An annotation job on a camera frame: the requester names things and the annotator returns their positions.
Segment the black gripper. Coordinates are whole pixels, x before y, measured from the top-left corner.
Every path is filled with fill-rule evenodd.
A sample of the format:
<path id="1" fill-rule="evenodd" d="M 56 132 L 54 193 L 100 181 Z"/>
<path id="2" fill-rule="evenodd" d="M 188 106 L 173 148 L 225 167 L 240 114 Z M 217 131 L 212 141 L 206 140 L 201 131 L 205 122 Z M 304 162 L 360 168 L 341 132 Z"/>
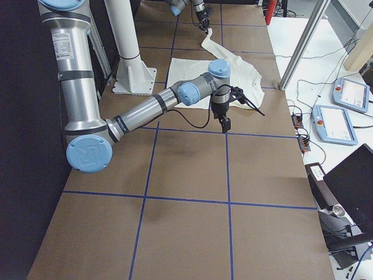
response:
<path id="1" fill-rule="evenodd" d="M 198 21 L 200 25 L 206 25 L 204 26 L 205 34 L 209 34 L 209 26 L 210 23 L 210 15 L 213 13 L 213 8 L 205 8 L 204 10 L 196 12 Z"/>
<path id="2" fill-rule="evenodd" d="M 225 103 L 211 103 L 211 109 L 213 112 L 214 119 L 219 119 L 221 125 L 222 133 L 227 133 L 231 130 L 231 120 L 227 117 L 227 112 L 229 110 L 229 102 Z"/>

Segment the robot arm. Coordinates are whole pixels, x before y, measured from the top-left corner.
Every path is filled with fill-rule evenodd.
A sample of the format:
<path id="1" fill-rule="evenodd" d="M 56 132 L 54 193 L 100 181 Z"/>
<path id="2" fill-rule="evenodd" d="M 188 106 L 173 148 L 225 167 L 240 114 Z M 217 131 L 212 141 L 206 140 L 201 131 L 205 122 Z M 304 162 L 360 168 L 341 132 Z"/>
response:
<path id="1" fill-rule="evenodd" d="M 51 32 L 68 113 L 66 158 L 74 169 L 84 173 L 103 170 L 111 161 L 113 144 L 123 135 L 178 104 L 191 106 L 208 97 L 209 117 L 219 121 L 223 132 L 231 128 L 227 117 L 232 100 L 228 62 L 216 59 L 195 79 L 178 81 L 153 93 L 157 71 L 147 67 L 140 57 L 129 1 L 105 2 L 119 54 L 114 92 L 145 95 L 146 100 L 111 119 L 103 119 L 87 38 L 93 23 L 89 1 L 39 1 L 38 8 L 42 23 Z"/>
<path id="2" fill-rule="evenodd" d="M 192 24 L 198 27 L 205 34 L 209 34 L 210 15 L 213 7 L 205 4 L 203 0 L 165 0 L 174 16 L 178 16 L 187 6 L 191 4 Z"/>

